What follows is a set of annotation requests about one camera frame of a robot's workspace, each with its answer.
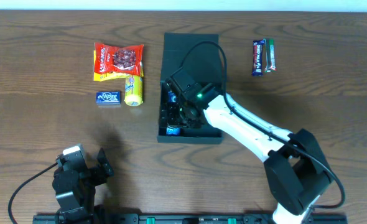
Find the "blue oreo cookie pack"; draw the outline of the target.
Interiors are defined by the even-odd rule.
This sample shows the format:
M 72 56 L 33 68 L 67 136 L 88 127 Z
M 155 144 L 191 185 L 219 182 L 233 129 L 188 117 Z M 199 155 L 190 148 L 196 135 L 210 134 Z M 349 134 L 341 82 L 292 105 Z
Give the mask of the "blue oreo cookie pack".
M 177 97 L 172 91 L 168 92 L 168 96 L 169 96 L 168 102 L 176 104 Z M 178 136 L 180 134 L 180 128 L 168 124 L 166 128 L 166 134 L 170 136 Z

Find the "dark green box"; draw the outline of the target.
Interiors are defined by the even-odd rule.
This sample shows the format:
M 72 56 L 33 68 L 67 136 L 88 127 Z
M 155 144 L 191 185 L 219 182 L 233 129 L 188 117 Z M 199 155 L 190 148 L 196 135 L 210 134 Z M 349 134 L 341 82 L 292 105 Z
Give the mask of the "dark green box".
M 209 124 L 200 129 L 180 128 L 178 136 L 166 134 L 168 92 L 165 79 L 183 64 L 183 69 L 202 86 L 209 83 L 220 86 L 223 82 L 223 69 L 217 47 L 209 41 L 218 43 L 217 34 L 164 34 L 164 49 L 160 74 L 160 109 L 157 141 L 159 143 L 219 144 L 223 133 Z

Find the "yellow candy bag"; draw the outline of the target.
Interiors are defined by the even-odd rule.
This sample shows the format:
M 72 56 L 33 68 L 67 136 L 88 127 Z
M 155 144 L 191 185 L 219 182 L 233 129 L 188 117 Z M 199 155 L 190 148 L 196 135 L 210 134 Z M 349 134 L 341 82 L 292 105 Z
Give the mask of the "yellow candy bag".
M 94 50 L 93 51 L 93 65 L 95 65 L 95 60 L 96 60 L 96 51 Z M 143 67 L 142 67 L 142 63 L 140 64 L 140 68 L 141 68 L 140 77 L 143 78 L 144 77 L 144 70 L 143 70 Z M 117 73 L 117 72 L 110 72 L 110 73 L 104 73 L 104 74 L 93 72 L 93 81 L 103 82 L 103 81 L 107 81 L 107 80 L 127 78 L 130 75 L 131 74 L 128 74 L 128 73 Z

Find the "red candy bag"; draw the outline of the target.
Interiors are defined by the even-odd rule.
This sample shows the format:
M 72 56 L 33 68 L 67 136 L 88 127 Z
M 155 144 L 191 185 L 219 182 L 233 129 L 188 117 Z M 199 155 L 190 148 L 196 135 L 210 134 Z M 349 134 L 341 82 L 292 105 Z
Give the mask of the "red candy bag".
M 114 47 L 95 43 L 94 72 L 98 74 L 125 73 L 141 74 L 141 62 L 144 45 Z

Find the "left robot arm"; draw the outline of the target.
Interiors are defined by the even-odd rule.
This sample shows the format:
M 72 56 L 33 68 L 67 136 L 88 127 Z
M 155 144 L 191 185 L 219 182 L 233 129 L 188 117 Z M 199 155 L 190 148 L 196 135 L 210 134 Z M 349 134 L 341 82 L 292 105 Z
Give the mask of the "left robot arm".
M 55 223 L 106 223 L 105 210 L 95 205 L 96 187 L 114 175 L 104 149 L 100 149 L 94 167 L 87 167 L 81 144 L 63 150 L 56 159 L 52 187 L 60 208 Z

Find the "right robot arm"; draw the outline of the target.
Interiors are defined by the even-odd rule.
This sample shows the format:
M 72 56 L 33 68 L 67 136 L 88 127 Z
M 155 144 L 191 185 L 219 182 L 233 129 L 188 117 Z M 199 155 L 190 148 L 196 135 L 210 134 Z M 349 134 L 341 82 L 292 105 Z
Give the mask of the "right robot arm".
M 277 207 L 271 223 L 305 223 L 320 196 L 336 179 L 315 136 L 293 133 L 261 119 L 237 104 L 214 83 L 167 81 L 176 97 L 167 122 L 195 129 L 209 125 L 230 135 L 262 163 Z

